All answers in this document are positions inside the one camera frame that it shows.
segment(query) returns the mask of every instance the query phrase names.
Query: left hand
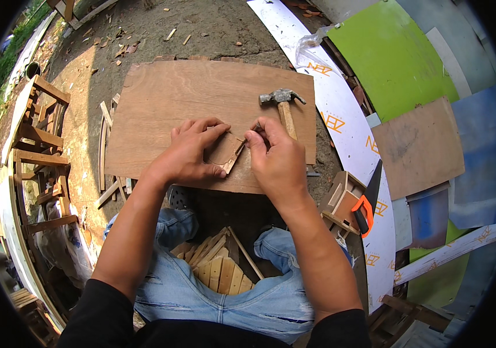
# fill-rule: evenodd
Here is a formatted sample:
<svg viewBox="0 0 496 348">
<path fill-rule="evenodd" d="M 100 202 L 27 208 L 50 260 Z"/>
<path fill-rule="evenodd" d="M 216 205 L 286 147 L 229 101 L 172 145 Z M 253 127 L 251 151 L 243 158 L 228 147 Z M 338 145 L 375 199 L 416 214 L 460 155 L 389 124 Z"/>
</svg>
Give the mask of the left hand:
<svg viewBox="0 0 496 348">
<path fill-rule="evenodd" d="M 224 178 L 227 173 L 223 168 L 203 162 L 203 150 L 230 128 L 216 117 L 184 121 L 171 130 L 171 146 L 152 162 L 145 174 L 161 177 L 166 185 Z"/>
</svg>

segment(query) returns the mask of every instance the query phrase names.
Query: brown plywood sheet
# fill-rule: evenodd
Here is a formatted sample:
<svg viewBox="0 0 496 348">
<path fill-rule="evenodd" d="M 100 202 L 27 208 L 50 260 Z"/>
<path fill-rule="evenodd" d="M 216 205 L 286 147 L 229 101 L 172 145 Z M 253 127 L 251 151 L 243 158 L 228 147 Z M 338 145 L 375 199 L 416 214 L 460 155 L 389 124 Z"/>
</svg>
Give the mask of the brown plywood sheet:
<svg viewBox="0 0 496 348">
<path fill-rule="evenodd" d="M 371 131 L 382 156 L 391 200 L 464 173 L 457 123 L 446 96 Z"/>
<path fill-rule="evenodd" d="M 171 143 L 171 129 L 185 119 L 216 116 L 239 139 L 258 116 L 279 118 L 277 107 L 260 107 L 258 95 L 290 88 L 306 101 L 291 102 L 306 163 L 315 163 L 313 77 L 253 64 L 218 61 L 161 61 L 133 64 L 127 73 L 105 157 L 106 174 L 138 179 Z M 250 172 L 250 151 L 238 156 L 225 179 L 200 188 L 262 193 Z"/>
</svg>

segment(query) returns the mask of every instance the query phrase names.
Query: black shoe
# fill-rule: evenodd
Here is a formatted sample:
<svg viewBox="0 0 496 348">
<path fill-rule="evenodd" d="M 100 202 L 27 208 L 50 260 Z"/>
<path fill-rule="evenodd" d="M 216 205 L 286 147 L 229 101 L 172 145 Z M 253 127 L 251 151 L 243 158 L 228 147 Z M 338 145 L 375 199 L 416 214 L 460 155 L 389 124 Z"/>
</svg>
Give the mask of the black shoe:
<svg viewBox="0 0 496 348">
<path fill-rule="evenodd" d="M 192 200 L 189 198 L 187 187 L 171 185 L 167 190 L 167 199 L 172 209 L 179 211 L 192 210 Z"/>
</svg>

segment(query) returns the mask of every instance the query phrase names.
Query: ripped jeans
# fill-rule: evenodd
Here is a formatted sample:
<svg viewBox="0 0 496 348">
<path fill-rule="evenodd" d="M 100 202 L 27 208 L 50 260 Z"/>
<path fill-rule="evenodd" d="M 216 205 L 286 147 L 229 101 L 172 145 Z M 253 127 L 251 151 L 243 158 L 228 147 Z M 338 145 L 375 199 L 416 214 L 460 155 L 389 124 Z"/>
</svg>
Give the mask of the ripped jeans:
<svg viewBox="0 0 496 348">
<path fill-rule="evenodd" d="M 109 222 L 104 238 L 116 218 L 115 215 Z M 148 321 L 212 321 L 278 338 L 287 344 L 312 329 L 314 309 L 306 298 L 288 231 L 272 228 L 254 243 L 256 255 L 271 261 L 282 276 L 260 280 L 240 295 L 222 295 L 202 284 L 186 261 L 170 253 L 196 234 L 198 223 L 194 213 L 163 208 L 156 228 L 154 253 L 134 303 L 134 309 Z"/>
</svg>

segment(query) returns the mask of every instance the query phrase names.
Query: wooden hammer handle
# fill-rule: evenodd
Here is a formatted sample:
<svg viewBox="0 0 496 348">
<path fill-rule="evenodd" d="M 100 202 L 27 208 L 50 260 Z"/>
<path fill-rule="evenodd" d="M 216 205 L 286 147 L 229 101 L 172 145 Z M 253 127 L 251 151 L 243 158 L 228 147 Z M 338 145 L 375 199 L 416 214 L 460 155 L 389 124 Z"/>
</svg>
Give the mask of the wooden hammer handle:
<svg viewBox="0 0 496 348">
<path fill-rule="evenodd" d="M 279 109 L 279 116 L 281 116 L 281 123 L 285 126 L 286 132 L 294 140 L 298 140 L 296 130 L 294 129 L 293 115 L 290 113 L 290 105 L 288 101 L 281 101 L 277 104 Z"/>
</svg>

